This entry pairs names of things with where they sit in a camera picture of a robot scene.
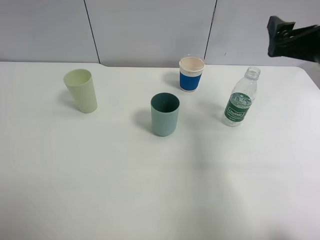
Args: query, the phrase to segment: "white wall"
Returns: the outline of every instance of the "white wall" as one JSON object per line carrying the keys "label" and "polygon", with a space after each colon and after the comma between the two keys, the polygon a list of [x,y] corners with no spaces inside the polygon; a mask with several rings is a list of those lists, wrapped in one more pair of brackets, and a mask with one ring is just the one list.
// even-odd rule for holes
{"label": "white wall", "polygon": [[295,28],[320,24],[320,0],[218,0],[206,63],[218,65],[299,66],[303,61],[268,56],[269,17]]}
{"label": "white wall", "polygon": [[86,0],[100,61],[107,66],[177,67],[204,56],[215,0]]}
{"label": "white wall", "polygon": [[97,63],[84,1],[1,0],[0,61]]}

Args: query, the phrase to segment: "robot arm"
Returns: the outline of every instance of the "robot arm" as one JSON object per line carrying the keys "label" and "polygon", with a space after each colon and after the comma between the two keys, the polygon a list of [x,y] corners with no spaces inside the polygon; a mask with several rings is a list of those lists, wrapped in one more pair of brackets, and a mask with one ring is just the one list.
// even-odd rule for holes
{"label": "robot arm", "polygon": [[295,22],[271,16],[268,55],[289,57],[320,63],[320,26],[313,25],[293,30]]}

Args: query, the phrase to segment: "plastic water bottle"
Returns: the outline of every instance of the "plastic water bottle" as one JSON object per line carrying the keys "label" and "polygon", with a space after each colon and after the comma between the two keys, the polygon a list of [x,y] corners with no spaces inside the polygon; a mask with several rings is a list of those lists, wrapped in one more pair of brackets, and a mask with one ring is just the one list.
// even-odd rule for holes
{"label": "plastic water bottle", "polygon": [[260,69],[251,66],[247,69],[244,77],[234,86],[224,110],[223,122],[225,125],[236,127],[244,120],[256,98],[259,75]]}

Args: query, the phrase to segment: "tabletop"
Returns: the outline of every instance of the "tabletop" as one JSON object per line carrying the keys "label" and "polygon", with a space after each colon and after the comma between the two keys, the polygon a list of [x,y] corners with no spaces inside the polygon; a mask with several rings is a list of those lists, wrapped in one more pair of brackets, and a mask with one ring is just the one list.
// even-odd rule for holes
{"label": "tabletop", "polygon": [[[178,68],[0,63],[0,239],[319,240],[320,90],[298,67],[261,66],[243,123],[222,115],[248,66],[207,65],[195,92]],[[63,83],[92,73],[98,108]],[[150,100],[180,100],[151,130]]]}

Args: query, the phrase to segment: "cup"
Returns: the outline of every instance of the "cup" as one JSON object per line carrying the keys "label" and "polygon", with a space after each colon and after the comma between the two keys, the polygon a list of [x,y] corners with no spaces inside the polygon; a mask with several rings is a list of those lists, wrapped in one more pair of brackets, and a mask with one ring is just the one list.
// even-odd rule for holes
{"label": "cup", "polygon": [[167,92],[158,93],[151,99],[151,122],[154,133],[168,136],[176,130],[179,99]]}
{"label": "cup", "polygon": [[81,112],[89,114],[97,109],[94,82],[88,70],[72,70],[64,76],[63,81]]}
{"label": "cup", "polygon": [[179,62],[180,88],[185,92],[193,92],[198,87],[205,60],[194,54],[183,56]]}

